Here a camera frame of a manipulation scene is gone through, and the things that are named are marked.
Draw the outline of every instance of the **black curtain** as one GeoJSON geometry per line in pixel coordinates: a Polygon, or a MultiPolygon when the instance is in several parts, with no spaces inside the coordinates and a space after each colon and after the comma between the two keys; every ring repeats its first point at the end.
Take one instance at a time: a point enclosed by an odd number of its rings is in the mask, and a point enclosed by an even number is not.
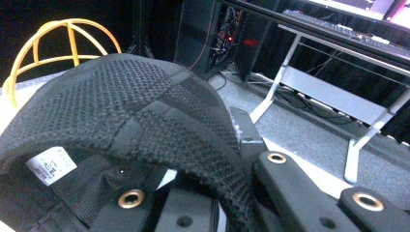
{"type": "MultiPolygon", "coordinates": [[[[375,36],[389,40],[393,44],[410,47],[410,35],[397,27],[392,27],[383,23],[376,23],[370,20],[345,15],[329,10],[307,5],[303,3],[292,3],[282,1],[278,11],[285,9],[301,10],[306,14],[315,15],[319,18],[326,18],[335,24],[342,24],[356,31],[373,34],[375,36]]],[[[262,44],[257,61],[253,67],[253,72],[264,73],[270,78],[275,78],[276,73],[283,62],[283,59],[292,44],[295,35],[273,24],[269,29],[267,39],[262,44]]],[[[338,59],[329,60],[329,56],[314,49],[299,45],[293,56],[290,65],[294,68],[309,72],[317,78],[329,82],[341,89],[349,91],[357,96],[375,102],[385,107],[389,107],[410,85],[410,78],[386,69],[377,67],[358,58],[339,53],[332,48],[315,43],[309,40],[302,40],[302,43],[319,49],[322,52],[335,55],[337,58],[347,60],[357,66],[387,76],[366,72],[355,66],[346,64],[338,59]]],[[[404,105],[396,116],[382,129],[383,135],[391,135],[397,142],[410,143],[410,102],[404,105]]]]}

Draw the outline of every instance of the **keyboard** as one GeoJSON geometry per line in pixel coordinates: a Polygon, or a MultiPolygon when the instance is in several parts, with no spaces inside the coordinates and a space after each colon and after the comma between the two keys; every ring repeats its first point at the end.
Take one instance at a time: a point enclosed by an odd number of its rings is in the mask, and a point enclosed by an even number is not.
{"type": "Polygon", "coordinates": [[[330,29],[333,32],[336,32],[344,37],[357,40],[361,42],[362,44],[372,46],[373,48],[376,48],[378,50],[387,51],[387,52],[393,53],[394,55],[406,57],[407,59],[410,58],[410,51],[408,49],[395,45],[395,44],[390,44],[384,40],[380,40],[381,38],[374,39],[375,37],[372,37],[370,35],[353,31],[352,29],[347,28],[345,26],[336,25],[331,22],[304,14],[300,11],[285,10],[283,13],[285,15],[290,15],[295,18],[299,18],[301,20],[313,23],[315,25],[324,27],[326,29],[330,29]]]}

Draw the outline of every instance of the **black cable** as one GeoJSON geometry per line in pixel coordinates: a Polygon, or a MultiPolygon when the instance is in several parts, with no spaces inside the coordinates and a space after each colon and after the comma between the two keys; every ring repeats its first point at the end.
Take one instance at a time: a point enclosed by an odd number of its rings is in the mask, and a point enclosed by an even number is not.
{"type": "Polygon", "coordinates": [[[319,19],[322,19],[322,20],[326,20],[326,19],[329,19],[331,16],[333,16],[335,13],[331,13],[331,14],[329,14],[329,15],[327,15],[327,16],[322,16],[322,17],[319,17],[319,19]]]}
{"type": "Polygon", "coordinates": [[[316,74],[314,75],[314,76],[317,76],[317,75],[323,70],[323,68],[325,68],[325,66],[327,66],[327,65],[329,64],[329,62],[331,62],[331,61],[333,60],[333,57],[334,57],[334,56],[335,56],[335,57],[338,57],[341,53],[343,53],[343,52],[340,51],[340,52],[337,54],[337,51],[335,50],[334,53],[331,54],[331,57],[329,57],[325,62],[323,62],[323,63],[321,63],[321,64],[319,64],[319,65],[317,65],[317,66],[311,68],[310,70],[306,71],[305,73],[310,73],[310,72],[314,71],[315,69],[321,67],[321,69],[320,69],[318,72],[316,72],[316,74]]]}
{"type": "Polygon", "coordinates": [[[231,78],[231,77],[227,76],[225,73],[223,73],[223,71],[220,71],[220,75],[222,75],[222,76],[225,77],[226,79],[232,80],[233,82],[242,83],[242,80],[236,80],[236,79],[234,79],[234,78],[231,78]]]}
{"type": "Polygon", "coordinates": [[[216,42],[214,44],[214,47],[211,47],[212,52],[212,61],[209,63],[209,65],[218,65],[221,62],[223,62],[226,58],[226,56],[229,54],[232,45],[237,45],[233,44],[232,38],[233,34],[237,31],[237,27],[235,26],[235,32],[232,34],[231,33],[231,25],[232,23],[236,22],[236,10],[233,9],[232,7],[229,7],[226,12],[226,17],[224,18],[223,24],[220,26],[220,29],[216,34],[216,42]]]}
{"type": "Polygon", "coordinates": [[[328,121],[328,122],[331,122],[331,123],[333,123],[333,124],[335,124],[335,125],[346,125],[346,124],[350,124],[350,123],[355,122],[355,120],[350,120],[349,122],[344,122],[344,123],[335,122],[335,121],[333,121],[333,120],[331,120],[331,119],[347,118],[347,116],[344,116],[344,115],[340,115],[340,116],[323,116],[323,115],[321,115],[320,113],[318,113],[317,111],[315,111],[315,110],[313,109],[313,106],[311,105],[310,102],[308,102],[308,101],[306,101],[305,99],[301,98],[299,95],[297,95],[296,93],[294,93],[292,90],[283,89],[282,87],[279,87],[278,90],[279,90],[279,89],[282,90],[282,93],[276,92],[276,93],[277,93],[277,96],[281,96],[282,99],[285,100],[285,103],[289,104],[289,105],[292,106],[293,108],[296,108],[296,109],[298,109],[298,110],[302,110],[302,111],[307,112],[307,113],[311,113],[311,114],[313,114],[313,115],[315,115],[315,116],[317,116],[317,117],[319,117],[319,118],[322,118],[322,119],[324,119],[324,120],[326,120],[326,121],[328,121]],[[289,100],[289,99],[288,99],[287,97],[285,97],[283,94],[288,94],[288,95],[291,95],[292,97],[296,97],[300,102],[302,102],[302,103],[304,104],[304,107],[295,106],[295,105],[291,102],[291,100],[289,100]]]}
{"type": "Polygon", "coordinates": [[[215,91],[218,91],[218,90],[220,90],[221,88],[223,88],[223,87],[225,87],[225,85],[226,85],[226,77],[224,76],[224,75],[221,75],[222,76],[222,78],[223,78],[223,80],[224,80],[224,83],[222,84],[222,86],[220,86],[219,88],[217,88],[217,89],[215,89],[215,91]]]}

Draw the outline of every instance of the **computer tower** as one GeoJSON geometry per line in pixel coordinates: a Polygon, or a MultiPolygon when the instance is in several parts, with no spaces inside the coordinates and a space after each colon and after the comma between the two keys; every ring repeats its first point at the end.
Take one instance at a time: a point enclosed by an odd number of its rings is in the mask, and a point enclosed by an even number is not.
{"type": "Polygon", "coordinates": [[[217,1],[154,0],[145,46],[206,79],[230,60],[240,21],[239,11],[217,1]]]}
{"type": "MultiPolygon", "coordinates": [[[[252,4],[276,11],[279,0],[253,0],[252,4]]],[[[275,25],[260,15],[246,14],[242,27],[242,35],[238,48],[233,55],[239,75],[243,81],[248,81],[249,75],[256,65],[257,58],[270,30],[275,25]]]]}

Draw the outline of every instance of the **black mesh fabric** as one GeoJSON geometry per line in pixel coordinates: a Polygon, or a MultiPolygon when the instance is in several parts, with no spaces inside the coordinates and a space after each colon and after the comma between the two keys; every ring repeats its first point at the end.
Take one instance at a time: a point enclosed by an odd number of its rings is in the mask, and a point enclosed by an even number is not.
{"type": "MultiPolygon", "coordinates": [[[[235,231],[257,230],[229,115],[210,85],[178,65],[114,54],[49,81],[0,136],[0,173],[13,176],[24,170],[28,174],[19,178],[32,178],[27,177],[30,171],[24,163],[54,146],[69,151],[79,168],[51,185],[52,190],[36,188],[52,195],[50,206],[42,214],[61,205],[61,198],[89,226],[99,208],[90,208],[87,203],[99,202],[100,206],[104,198],[93,198],[99,197],[96,193],[106,194],[99,183],[106,177],[111,182],[116,180],[112,170],[119,166],[132,168],[135,162],[149,165],[144,175],[136,177],[143,179],[138,185],[145,185],[150,173],[161,172],[157,164],[183,171],[209,187],[235,231]],[[101,167],[90,166],[97,163],[101,167]],[[101,178],[87,177],[89,170],[98,173],[98,168],[103,169],[101,178]],[[74,182],[78,182],[75,190],[70,188],[74,182]],[[91,186],[96,186],[93,194],[82,197],[87,194],[84,189],[91,186]]],[[[121,179],[117,186],[131,182],[121,179]]],[[[2,186],[0,204],[5,195],[11,197],[6,193],[2,186]]],[[[23,208],[29,205],[18,204],[23,208]]]]}

